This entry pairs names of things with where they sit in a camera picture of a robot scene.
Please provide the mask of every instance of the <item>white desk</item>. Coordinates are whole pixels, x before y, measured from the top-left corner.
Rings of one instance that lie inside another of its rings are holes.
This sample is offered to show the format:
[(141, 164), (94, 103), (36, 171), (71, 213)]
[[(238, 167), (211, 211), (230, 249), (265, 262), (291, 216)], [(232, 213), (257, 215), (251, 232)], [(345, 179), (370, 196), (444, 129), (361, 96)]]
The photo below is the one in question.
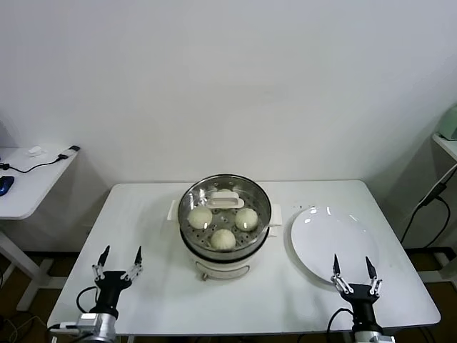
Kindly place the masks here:
[[(263, 182), (281, 205), (284, 226), (275, 228), (259, 250), (261, 261), (235, 280), (202, 282), (187, 257), (179, 229), (166, 221), (172, 199), (190, 184), (119, 184), (106, 200), (48, 320), (48, 326), (75, 321), (76, 295), (94, 284), (91, 265), (111, 245), (105, 270), (133, 264), (143, 247), (143, 274), (122, 291), (118, 334), (216, 335), (323, 332), (339, 307), (350, 305), (333, 287), (316, 280), (294, 257), (287, 240), (294, 215), (310, 205), (339, 207), (371, 230), (380, 250), (378, 275), (384, 280), (375, 303), (383, 327), (439, 322), (440, 314), (375, 200), (360, 181)], [(81, 298), (90, 309), (93, 294)], [(350, 330), (342, 314), (332, 329)]]
[[(438, 134), (433, 135), (433, 140), (457, 161), (457, 141), (448, 141)], [(424, 282), (451, 282), (457, 291), (457, 259), (453, 259), (450, 262), (443, 253), (435, 254), (435, 258), (443, 268), (440, 270), (419, 272), (421, 279)]]
[(433, 140), (457, 161), (457, 141), (448, 141), (438, 134), (433, 135)]
[[(27, 170), (31, 166), (54, 161), (57, 155), (68, 147), (51, 147), (46, 149), (46, 155), (37, 157), (29, 157), (28, 149), (25, 148), (0, 148), (0, 157), (3, 163), (10, 163), (20, 170)], [(12, 175), (15, 178), (8, 193), (0, 197), (0, 219), (20, 220), (32, 215), (75, 156), (76, 154), (49, 166), (40, 166), (27, 174), (13, 169), (0, 169), (0, 177)], [(53, 262), (52, 259), (45, 259), (40, 266), (36, 265), (3, 232), (0, 232), (0, 254), (12, 262), (4, 272), (4, 281), (12, 273), (14, 266), (32, 278), (18, 303), (17, 309), (20, 311), (29, 308), (38, 289), (60, 289), (65, 284), (66, 278), (53, 278), (47, 275)]]

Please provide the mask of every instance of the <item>steamed bun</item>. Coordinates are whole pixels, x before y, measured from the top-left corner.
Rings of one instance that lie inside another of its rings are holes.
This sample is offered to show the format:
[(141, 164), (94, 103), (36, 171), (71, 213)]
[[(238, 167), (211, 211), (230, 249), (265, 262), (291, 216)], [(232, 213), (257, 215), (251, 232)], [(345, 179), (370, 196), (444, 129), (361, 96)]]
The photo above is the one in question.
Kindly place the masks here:
[(236, 245), (235, 236), (230, 230), (220, 229), (211, 236), (211, 246), (218, 250), (233, 249)]
[(252, 231), (257, 227), (258, 215), (253, 209), (240, 209), (235, 216), (235, 225), (241, 231)]
[(211, 224), (213, 214), (210, 209), (203, 206), (197, 206), (191, 210), (187, 220), (194, 229), (205, 229)]

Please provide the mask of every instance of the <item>computer mouse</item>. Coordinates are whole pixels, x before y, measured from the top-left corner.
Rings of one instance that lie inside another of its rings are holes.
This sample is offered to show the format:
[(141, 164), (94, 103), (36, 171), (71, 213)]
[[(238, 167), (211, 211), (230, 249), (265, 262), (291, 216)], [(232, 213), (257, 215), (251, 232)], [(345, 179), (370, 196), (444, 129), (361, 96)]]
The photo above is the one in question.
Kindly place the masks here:
[(0, 197), (5, 195), (14, 182), (14, 177), (0, 177)]

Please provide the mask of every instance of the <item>power cord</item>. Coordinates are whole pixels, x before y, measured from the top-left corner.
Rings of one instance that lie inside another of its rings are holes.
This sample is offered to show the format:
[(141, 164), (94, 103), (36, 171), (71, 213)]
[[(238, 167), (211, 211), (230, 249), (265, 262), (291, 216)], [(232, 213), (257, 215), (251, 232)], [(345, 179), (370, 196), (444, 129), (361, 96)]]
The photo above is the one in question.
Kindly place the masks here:
[(57, 162), (61, 161), (62, 159), (68, 159), (71, 155), (73, 155), (75, 152), (77, 152), (79, 150), (80, 150), (79, 146), (72, 145), (62, 154), (57, 155), (57, 158), (55, 160), (53, 160), (52, 162), (37, 164), (36, 166), (28, 168), (27, 170), (17, 169), (16, 167), (10, 165), (10, 163), (0, 163), (0, 168), (3, 170), (13, 169), (19, 173), (27, 174), (28, 172), (31, 172), (32, 170), (34, 170), (35, 168), (38, 168), (39, 166), (50, 166), (51, 164), (57, 163)]
[(297, 343), (300, 343), (301, 339), (302, 339), (303, 337), (305, 337), (305, 335), (306, 335), (306, 334), (301, 334), (300, 336), (298, 336), (298, 338), (297, 338)]
[(99, 293), (99, 288), (97, 286), (90, 286), (90, 287), (83, 289), (82, 291), (79, 292), (78, 296), (76, 297), (76, 306), (78, 307), (79, 311), (81, 311), (82, 313), (87, 313), (87, 311), (85, 309), (83, 309), (81, 307), (81, 305), (79, 304), (79, 298), (81, 298), (81, 295), (83, 295), (84, 293), (86, 293), (92, 289), (96, 289), (95, 302), (97, 302), (97, 294)]
[[(23, 314), (27, 314), (30, 316), (30, 318), (28, 318), (24, 323), (20, 324), (19, 326), (17, 326), (16, 324), (13, 323), (13, 320)], [(0, 340), (0, 342), (7, 342), (7, 343), (19, 343), (20, 341), (22, 341), (23, 339), (25, 339), (29, 333), (31, 332), (32, 330), (32, 327), (34, 325), (34, 322), (35, 321), (38, 321), (40, 324), (42, 324), (43, 326), (46, 327), (46, 324), (43, 323), (43, 321), (41, 320), (40, 317), (34, 315), (33, 313), (29, 312), (29, 311), (24, 311), (24, 312), (18, 312), (14, 315), (12, 315), (11, 317), (7, 318), (4, 320), (5, 323), (9, 324), (9, 326), (11, 326), (11, 328), (13, 329), (13, 332), (9, 335), (9, 338), (8, 339), (3, 339), (3, 340)], [(21, 335), (19, 336), (19, 332), (21, 331), (21, 329), (23, 329), (27, 324), (29, 324), (29, 326), (27, 327), (26, 331)]]
[(448, 210), (448, 216), (446, 217), (446, 221), (443, 225), (443, 228), (440, 230), (439, 233), (437, 233), (437, 235), (424, 248), (428, 248), (429, 246), (431, 246), (438, 239), (438, 237), (441, 236), (441, 234), (444, 232), (444, 230), (448, 226), (449, 220), (451, 219), (451, 208), (449, 207), (448, 203), (445, 202), (443, 200), (443, 198), (441, 198), (441, 197), (436, 197), (436, 200), (438, 200), (439, 202), (442, 202), (444, 204), (444, 206), (446, 206), (446, 209)]
[(431, 189), (428, 191), (428, 193), (425, 195), (424, 198), (422, 198), (422, 200), (420, 200), (420, 202), (414, 207), (413, 209), (413, 212), (412, 212), (412, 215), (411, 215), (411, 218), (409, 219), (409, 223), (408, 225), (406, 226), (406, 229), (405, 229), (405, 232), (403, 233), (403, 236), (401, 237), (400, 239), (400, 243), (403, 243), (403, 241), (405, 240), (405, 237), (406, 237), (406, 234), (409, 232), (409, 229), (411, 228), (411, 224), (413, 223), (413, 220), (414, 220), (414, 217), (415, 215), (417, 214), (418, 210), (421, 209), (422, 207), (424, 206), (427, 206), (428, 204), (430, 204), (434, 199), (437, 199), (439, 200), (440, 202), (443, 202), (448, 210), (448, 219), (446, 220), (446, 224), (444, 225), (444, 227), (441, 229), (441, 231), (436, 235), (436, 237), (433, 239), (432, 242), (428, 243), (425, 247), (429, 247), (432, 243), (434, 243), (437, 238), (439, 238), (439, 236), (444, 232), (444, 229), (446, 228), (448, 222), (449, 222), (449, 219), (451, 218), (451, 209), (449, 208), (449, 205), (447, 205), (447, 203), (442, 199), (440, 198), (440, 194), (447, 188), (447, 183), (449, 182), (449, 180), (451, 180), (451, 178), (453, 177), (453, 175), (457, 172), (457, 164), (454, 164), (432, 187)]
[(430, 330), (428, 327), (424, 327), (423, 329), (428, 333), (428, 335), (429, 335), (430, 338), (431, 338), (431, 341), (432, 341), (433, 343), (436, 343), (435, 337), (432, 335), (431, 330)]
[(339, 313), (342, 313), (342, 312), (348, 312), (348, 313), (350, 313), (352, 316), (354, 316), (354, 313), (353, 313), (350, 309), (345, 309), (344, 307), (338, 309), (335, 313), (333, 313), (333, 315), (331, 316), (330, 320), (328, 321), (328, 325), (327, 325), (327, 331), (326, 331), (326, 342), (327, 342), (327, 343), (331, 343), (331, 340), (330, 340), (330, 327), (331, 327), (331, 323), (333, 323), (335, 317), (336, 317)]
[(428, 340), (428, 337), (427, 337), (427, 334), (426, 334), (425, 330), (422, 329), (421, 327), (419, 327), (419, 331), (422, 333), (422, 337), (425, 339), (426, 343), (430, 343), (430, 341)]

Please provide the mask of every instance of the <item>white plate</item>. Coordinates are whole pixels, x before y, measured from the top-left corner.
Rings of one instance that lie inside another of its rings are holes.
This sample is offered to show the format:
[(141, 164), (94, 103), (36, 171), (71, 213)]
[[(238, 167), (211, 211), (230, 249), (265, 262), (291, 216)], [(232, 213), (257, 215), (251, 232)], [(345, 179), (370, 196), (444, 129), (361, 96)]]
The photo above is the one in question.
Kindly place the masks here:
[(306, 268), (329, 283), (335, 254), (341, 276), (350, 283), (364, 284), (369, 280), (365, 256), (374, 267), (378, 266), (378, 246), (367, 228), (354, 216), (333, 207), (301, 212), (292, 224), (291, 240)]

